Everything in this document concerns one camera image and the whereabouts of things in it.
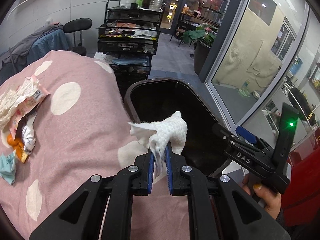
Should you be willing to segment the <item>person's right hand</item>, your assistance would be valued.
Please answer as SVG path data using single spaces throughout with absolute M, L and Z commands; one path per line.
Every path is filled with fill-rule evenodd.
M 283 219 L 283 212 L 281 209 L 281 194 L 274 193 L 261 183 L 253 185 L 253 192 L 266 203 L 264 210 L 272 218 L 280 222 Z

